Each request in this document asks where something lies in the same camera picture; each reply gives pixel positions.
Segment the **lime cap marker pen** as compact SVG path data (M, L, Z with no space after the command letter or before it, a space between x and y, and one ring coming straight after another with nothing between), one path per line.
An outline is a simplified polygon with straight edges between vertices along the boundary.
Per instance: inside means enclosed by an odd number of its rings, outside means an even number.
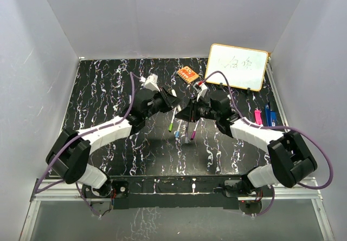
M170 121L170 124L169 124L169 127L168 127L168 131L169 132L172 132L172 128L173 128L174 120L175 120L175 114L176 114L176 110L173 111L173 114L172 114L172 117L171 117L171 121Z

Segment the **light blue cap marker pen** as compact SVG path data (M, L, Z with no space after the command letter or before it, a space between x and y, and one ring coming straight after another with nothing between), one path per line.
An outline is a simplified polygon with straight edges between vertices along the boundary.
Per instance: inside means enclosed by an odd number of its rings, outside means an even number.
M175 131L175 138L179 138L181 125L182 125L182 120L179 120L177 130Z

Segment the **peach cap marker pen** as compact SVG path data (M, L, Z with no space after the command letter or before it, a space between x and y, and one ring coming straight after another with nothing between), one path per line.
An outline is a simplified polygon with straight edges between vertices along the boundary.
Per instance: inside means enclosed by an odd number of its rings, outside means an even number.
M180 112L182 110L179 104L181 100L177 97L176 91L174 89L171 90L171 95L175 97L173 103L174 103L176 111Z

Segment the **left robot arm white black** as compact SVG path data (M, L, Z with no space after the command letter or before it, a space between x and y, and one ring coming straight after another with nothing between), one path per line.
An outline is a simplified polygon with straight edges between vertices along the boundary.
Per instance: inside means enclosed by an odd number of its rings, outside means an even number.
M163 87L159 91L141 89L114 119L80 131L64 129L47 155L46 163L52 165L65 183L88 185L98 196L106 197L111 193L112 184L105 172L88 163L89 156L105 145L138 133L146 119L158 112L173 110L180 101Z

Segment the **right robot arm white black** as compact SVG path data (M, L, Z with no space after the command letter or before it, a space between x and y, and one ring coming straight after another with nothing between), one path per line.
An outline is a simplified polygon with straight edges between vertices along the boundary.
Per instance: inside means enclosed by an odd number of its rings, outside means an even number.
M248 196L256 195L266 185L282 184L291 188L318 168L298 132L261 129L257 124L242 119L232 111L230 99L222 90L212 92L209 102L191 98L176 117L186 122L196 122L201 118L213 120L221 133L269 154L268 165L256 167L242 176L242 191Z

